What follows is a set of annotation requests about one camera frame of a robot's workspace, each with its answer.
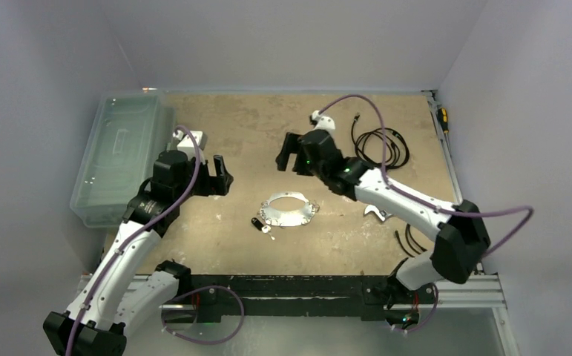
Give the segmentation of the black key tag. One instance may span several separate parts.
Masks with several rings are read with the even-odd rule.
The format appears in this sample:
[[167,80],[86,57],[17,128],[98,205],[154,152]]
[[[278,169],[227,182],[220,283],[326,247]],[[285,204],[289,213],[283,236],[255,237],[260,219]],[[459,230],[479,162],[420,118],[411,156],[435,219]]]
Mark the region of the black key tag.
[[251,224],[258,230],[263,231],[264,224],[256,217],[251,218]]

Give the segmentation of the silver key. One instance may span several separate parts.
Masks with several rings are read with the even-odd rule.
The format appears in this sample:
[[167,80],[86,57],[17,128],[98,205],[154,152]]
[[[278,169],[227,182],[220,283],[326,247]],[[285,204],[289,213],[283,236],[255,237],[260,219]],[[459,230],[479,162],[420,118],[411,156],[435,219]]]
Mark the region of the silver key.
[[264,225],[260,230],[269,236],[271,240],[275,241],[275,237],[272,235],[272,228],[270,225]]

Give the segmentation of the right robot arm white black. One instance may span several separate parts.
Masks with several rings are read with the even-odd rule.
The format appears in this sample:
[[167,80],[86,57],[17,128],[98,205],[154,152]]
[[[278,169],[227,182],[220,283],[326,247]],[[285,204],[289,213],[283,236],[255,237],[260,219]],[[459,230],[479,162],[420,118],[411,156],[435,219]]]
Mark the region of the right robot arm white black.
[[429,251],[408,257],[391,272],[387,291],[393,300],[404,302],[439,280],[466,283],[490,247],[474,203],[438,200],[390,179],[384,169],[344,156],[325,130],[287,133],[275,159],[279,171],[285,171],[292,154],[296,174],[317,177],[332,193],[374,205],[433,241]]

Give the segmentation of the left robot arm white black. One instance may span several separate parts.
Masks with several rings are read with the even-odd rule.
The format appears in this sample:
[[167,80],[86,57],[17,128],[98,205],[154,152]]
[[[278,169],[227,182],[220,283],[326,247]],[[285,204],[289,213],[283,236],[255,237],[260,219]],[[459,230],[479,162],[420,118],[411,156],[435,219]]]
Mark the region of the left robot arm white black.
[[64,312],[52,311],[43,330],[58,355],[121,355],[127,339],[148,314],[171,300],[196,303],[191,269],[171,260],[160,263],[145,285],[125,296],[137,269],[159,244],[180,205],[192,196],[225,196],[234,177],[221,155],[207,164],[182,151],[164,151],[153,173],[127,204],[114,242],[88,284]]

